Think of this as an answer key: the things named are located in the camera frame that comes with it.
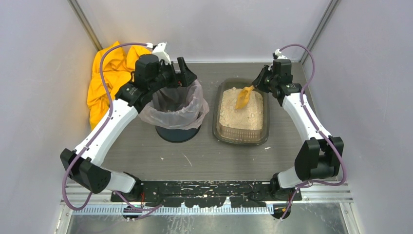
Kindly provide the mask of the orange plastic litter scoop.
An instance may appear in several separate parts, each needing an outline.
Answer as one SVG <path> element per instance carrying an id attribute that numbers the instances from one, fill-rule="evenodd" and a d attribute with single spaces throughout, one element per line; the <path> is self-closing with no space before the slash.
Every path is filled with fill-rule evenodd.
<path id="1" fill-rule="evenodd" d="M 237 96 L 235 109 L 240 110 L 244 108 L 250 100 L 252 91 L 255 89 L 254 85 L 244 87 Z"/>

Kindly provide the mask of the translucent trash bag liner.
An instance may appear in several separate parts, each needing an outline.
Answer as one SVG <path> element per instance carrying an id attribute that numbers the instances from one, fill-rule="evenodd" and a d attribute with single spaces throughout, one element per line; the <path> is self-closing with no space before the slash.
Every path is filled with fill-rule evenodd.
<path id="1" fill-rule="evenodd" d="M 201 83 L 189 87 L 162 88 L 152 95 L 138 117 L 151 125 L 169 130 L 199 128 L 209 113 Z"/>

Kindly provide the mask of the dark translucent litter box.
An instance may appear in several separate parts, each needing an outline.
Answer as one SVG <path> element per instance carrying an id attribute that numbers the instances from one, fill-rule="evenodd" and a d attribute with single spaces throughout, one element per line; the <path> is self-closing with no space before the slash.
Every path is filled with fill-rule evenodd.
<path id="1" fill-rule="evenodd" d="M 269 137 L 269 97 L 253 90 L 249 103 L 236 109 L 240 91 L 251 85 L 245 78 L 225 79 L 218 87 L 213 115 L 213 133 L 220 141 L 238 145 L 261 145 Z"/>

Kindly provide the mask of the black trash bin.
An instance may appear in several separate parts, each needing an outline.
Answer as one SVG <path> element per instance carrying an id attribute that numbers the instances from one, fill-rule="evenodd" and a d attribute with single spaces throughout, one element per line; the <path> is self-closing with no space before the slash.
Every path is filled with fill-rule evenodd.
<path id="1" fill-rule="evenodd" d="M 155 129 L 157 131 L 157 134 L 163 140 L 167 142 L 171 142 L 171 143 L 183 143 L 183 142 L 189 141 L 192 138 L 194 138 L 198 134 L 201 127 L 183 130 L 183 129 L 166 129 L 160 126 L 155 126 Z"/>

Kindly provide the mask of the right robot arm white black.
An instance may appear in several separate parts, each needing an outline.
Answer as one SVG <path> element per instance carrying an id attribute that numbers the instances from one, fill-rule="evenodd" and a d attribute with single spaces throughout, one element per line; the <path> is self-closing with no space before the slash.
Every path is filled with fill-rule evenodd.
<path id="1" fill-rule="evenodd" d="M 270 181 L 272 195 L 292 194 L 297 185 L 310 185 L 314 181 L 324 182 L 338 175 L 344 143 L 340 137 L 332 136 L 321 124 L 308 105 L 302 86 L 293 82 L 292 63 L 286 58 L 276 58 L 266 65 L 253 86 L 271 93 L 279 105 L 291 117 L 303 141 L 294 166 L 276 173 Z"/>

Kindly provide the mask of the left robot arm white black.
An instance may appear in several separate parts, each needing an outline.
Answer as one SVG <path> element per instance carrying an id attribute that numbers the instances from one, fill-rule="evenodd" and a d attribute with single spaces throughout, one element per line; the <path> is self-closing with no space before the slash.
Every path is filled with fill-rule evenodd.
<path id="1" fill-rule="evenodd" d="M 189 87 L 197 76 L 185 59 L 178 57 L 178 68 L 153 54 L 141 56 L 135 62 L 131 79 L 115 94 L 108 112 L 93 131 L 73 150 L 60 155 L 67 177 L 93 194 L 103 190 L 130 193 L 138 179 L 128 173 L 104 169 L 101 165 L 122 131 L 152 101 L 162 88 Z"/>

